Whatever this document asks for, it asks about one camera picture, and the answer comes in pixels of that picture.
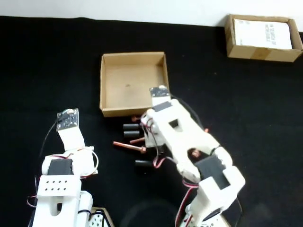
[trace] copper peg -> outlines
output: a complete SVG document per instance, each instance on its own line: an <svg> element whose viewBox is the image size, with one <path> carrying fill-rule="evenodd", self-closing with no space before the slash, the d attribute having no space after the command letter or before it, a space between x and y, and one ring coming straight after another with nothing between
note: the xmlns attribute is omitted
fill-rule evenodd
<svg viewBox="0 0 303 227"><path fill-rule="evenodd" d="M134 143L139 143L139 142L143 142L143 141L145 141L145 137L142 137L142 138L139 138L136 140L131 140L131 141L129 141L129 143L134 144Z"/></svg>
<svg viewBox="0 0 303 227"><path fill-rule="evenodd" d="M120 143L120 142L116 142L116 141L113 142L113 145L123 147L123 148L132 149L132 150L137 150L137 151L140 151L141 154L146 153L146 147L137 147L137 146L134 146L134 145L129 145L129 144Z"/></svg>
<svg viewBox="0 0 303 227"><path fill-rule="evenodd" d="M136 121L138 121L138 120L141 120L141 118L140 117L137 117L137 116L132 116L132 122L136 122Z"/></svg>

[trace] cardboard tray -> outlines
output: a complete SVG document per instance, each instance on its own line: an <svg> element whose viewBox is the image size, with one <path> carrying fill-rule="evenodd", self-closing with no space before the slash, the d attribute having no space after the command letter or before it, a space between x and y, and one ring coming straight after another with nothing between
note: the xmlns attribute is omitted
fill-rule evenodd
<svg viewBox="0 0 303 227"><path fill-rule="evenodd" d="M165 54L104 54L100 80L100 109L105 117L141 115L152 106L149 88L165 85L169 89Z"/></svg>
<svg viewBox="0 0 303 227"><path fill-rule="evenodd" d="M292 50L281 50L255 46L236 45L233 19L252 21L275 21L289 25ZM302 53L303 45L297 25L293 19L287 17L257 17L243 15L229 15L225 24L225 38L227 55L230 58L257 59L267 61L294 62Z"/></svg>

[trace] robotic arm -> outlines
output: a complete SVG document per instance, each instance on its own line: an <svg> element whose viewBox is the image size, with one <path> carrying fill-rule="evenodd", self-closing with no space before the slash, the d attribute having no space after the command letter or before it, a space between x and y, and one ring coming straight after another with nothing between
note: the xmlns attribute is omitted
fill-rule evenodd
<svg viewBox="0 0 303 227"><path fill-rule="evenodd" d="M244 177L219 142L196 124L178 100L170 99L166 87L154 87L150 92L153 108L141 119L146 147L165 144L178 172L197 184L197 196L187 206L180 226L228 226L220 214L237 198ZM188 157L193 151L207 157L193 163Z"/></svg>
<svg viewBox="0 0 303 227"><path fill-rule="evenodd" d="M44 159L33 227L88 227L93 199L81 190L80 179L98 173L98 157L94 147L85 146L78 109L58 113L56 127L65 152Z"/></svg>

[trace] black cylindrical block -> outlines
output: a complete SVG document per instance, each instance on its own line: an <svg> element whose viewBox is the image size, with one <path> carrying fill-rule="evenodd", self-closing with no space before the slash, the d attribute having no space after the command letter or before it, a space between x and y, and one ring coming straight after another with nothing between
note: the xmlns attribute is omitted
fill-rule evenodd
<svg viewBox="0 0 303 227"><path fill-rule="evenodd" d="M140 136L139 131L124 131L124 138L136 138Z"/></svg>
<svg viewBox="0 0 303 227"><path fill-rule="evenodd" d="M142 167L152 167L152 162L146 160L135 160L135 165Z"/></svg>
<svg viewBox="0 0 303 227"><path fill-rule="evenodd" d="M139 130L139 124L124 124L123 130L124 131Z"/></svg>

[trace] white paper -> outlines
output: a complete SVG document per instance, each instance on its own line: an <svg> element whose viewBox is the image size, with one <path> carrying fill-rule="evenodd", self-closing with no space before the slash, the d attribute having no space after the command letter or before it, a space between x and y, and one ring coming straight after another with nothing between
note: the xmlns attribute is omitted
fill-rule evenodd
<svg viewBox="0 0 303 227"><path fill-rule="evenodd" d="M287 23L234 19L236 45L292 49Z"/></svg>

